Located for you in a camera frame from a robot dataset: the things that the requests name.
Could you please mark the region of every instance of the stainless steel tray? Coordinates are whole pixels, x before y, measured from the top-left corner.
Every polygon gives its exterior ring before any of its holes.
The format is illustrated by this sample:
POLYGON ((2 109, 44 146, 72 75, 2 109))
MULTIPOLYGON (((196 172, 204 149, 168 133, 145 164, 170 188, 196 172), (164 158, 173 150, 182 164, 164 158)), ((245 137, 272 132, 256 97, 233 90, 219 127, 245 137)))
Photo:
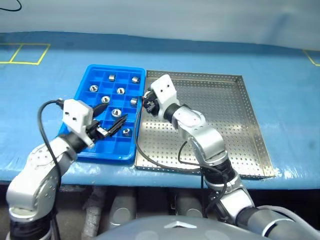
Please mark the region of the stainless steel tray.
MULTIPOLYGON (((171 76, 180 103, 203 113, 208 124, 220 132, 232 166, 240 175, 247 178, 274 176, 242 76, 147 71, 145 91, 164 74, 171 76)), ((147 155, 161 164, 184 169, 195 168, 177 161, 183 141, 172 125, 159 121, 145 111, 141 116, 138 143, 147 155)), ((183 149, 181 159, 197 162, 188 145, 183 149)), ((167 171, 148 162, 138 152, 135 165, 144 170, 167 171)))

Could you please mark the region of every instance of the yellow tape line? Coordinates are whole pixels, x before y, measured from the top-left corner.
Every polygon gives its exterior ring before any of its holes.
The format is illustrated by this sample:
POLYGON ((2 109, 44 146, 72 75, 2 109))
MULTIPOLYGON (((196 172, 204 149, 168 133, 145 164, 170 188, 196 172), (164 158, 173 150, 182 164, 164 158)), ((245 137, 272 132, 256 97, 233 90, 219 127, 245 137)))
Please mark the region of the yellow tape line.
POLYGON ((310 62, 313 64, 313 65, 315 65, 315 66, 317 66, 317 67, 320 67, 320 63, 316 63, 313 59, 312 59, 312 57, 309 55, 309 53, 307 52, 307 50, 302 50, 304 53, 305 53, 305 55, 308 57, 308 59, 310 60, 310 62))
POLYGON ((14 54, 12 55, 10 60, 9 61, 0 61, 0 64, 26 64, 26 65, 39 65, 51 46, 50 43, 0 43, 0 45, 19 45, 18 49, 14 52, 14 54), (19 51, 21 50, 21 48, 24 45, 27 45, 27 46, 46 46, 46 48, 43 51, 42 55, 40 56, 40 58, 37 62, 14 61, 15 57, 17 56, 17 54, 19 53, 19 51))

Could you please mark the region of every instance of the white wall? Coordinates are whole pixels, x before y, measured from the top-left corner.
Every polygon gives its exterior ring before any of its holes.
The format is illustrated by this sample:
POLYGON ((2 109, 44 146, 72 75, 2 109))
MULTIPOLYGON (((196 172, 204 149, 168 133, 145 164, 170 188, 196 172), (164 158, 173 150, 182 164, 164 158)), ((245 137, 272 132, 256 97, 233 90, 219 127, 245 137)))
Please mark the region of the white wall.
MULTIPOLYGON (((21 0, 0 32, 58 31, 320 50, 320 0, 21 0)), ((14 0, 0 7, 15 8, 14 0)))

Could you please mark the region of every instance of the blue plastic tray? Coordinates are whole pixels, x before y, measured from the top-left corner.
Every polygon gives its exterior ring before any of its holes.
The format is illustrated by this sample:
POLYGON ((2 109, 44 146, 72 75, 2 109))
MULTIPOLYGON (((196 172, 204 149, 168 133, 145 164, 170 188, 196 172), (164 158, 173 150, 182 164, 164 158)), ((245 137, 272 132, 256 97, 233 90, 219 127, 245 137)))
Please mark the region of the blue plastic tray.
MULTIPOLYGON (((122 115, 128 114, 122 129, 129 128, 133 132, 137 111, 142 107, 142 100, 138 96, 142 96, 144 93, 145 81, 146 71, 142 68, 90 65, 85 71, 74 99, 94 107, 101 103, 103 96, 109 96, 109 106, 95 119, 100 121, 103 128, 108 129, 116 120, 111 115, 111 111, 120 109, 122 115), (109 75, 115 75, 115 81, 110 81, 109 75), (138 77, 139 83, 132 83, 132 77, 138 77), (98 91, 91 92, 89 90, 91 85, 97 85, 98 91), (117 94, 118 88, 124 88, 125 93, 117 94), (137 106, 130 105, 131 98, 138 98, 137 106)), ((98 141, 93 148, 86 148, 78 154, 78 160, 95 163, 132 164, 136 154, 135 140, 132 134, 130 137, 123 136, 122 129, 114 136, 98 141)), ((68 133, 65 124, 62 124, 60 128, 59 134, 62 133, 68 133)))

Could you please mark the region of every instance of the metal nut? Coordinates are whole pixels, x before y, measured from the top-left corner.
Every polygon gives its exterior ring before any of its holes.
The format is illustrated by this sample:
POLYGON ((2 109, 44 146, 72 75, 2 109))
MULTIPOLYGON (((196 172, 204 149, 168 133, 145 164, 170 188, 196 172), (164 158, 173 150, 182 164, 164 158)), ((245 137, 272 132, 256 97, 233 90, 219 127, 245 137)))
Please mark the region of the metal nut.
POLYGON ((90 90, 90 92, 96 92, 96 91, 98 91, 98 86, 97 85, 91 85, 89 90, 90 90))
POLYGON ((121 110, 118 108, 115 108, 112 110, 111 115, 115 118, 119 118, 121 116, 121 110))
POLYGON ((126 128, 122 131, 122 135, 125 137, 130 137, 131 136, 131 129, 130 128, 126 128))
POLYGON ((109 75, 109 81, 114 82, 116 80, 116 75, 110 74, 109 75))
POLYGON ((119 87, 117 90, 116 90, 116 93, 117 94, 125 94, 125 89, 123 87, 119 87))
POLYGON ((140 79, 139 79, 137 76, 134 76, 134 77, 132 78, 132 82, 133 82, 134 84, 138 84, 139 81, 140 81, 140 79))
POLYGON ((108 103, 110 102, 110 97, 109 97, 109 96, 103 96, 103 97, 101 98, 101 102, 102 102, 103 104, 108 104, 108 103))
POLYGON ((130 100, 130 105, 131 106, 137 106, 137 103, 138 103, 138 98, 135 98, 135 97, 133 97, 133 98, 131 98, 131 100, 130 100))

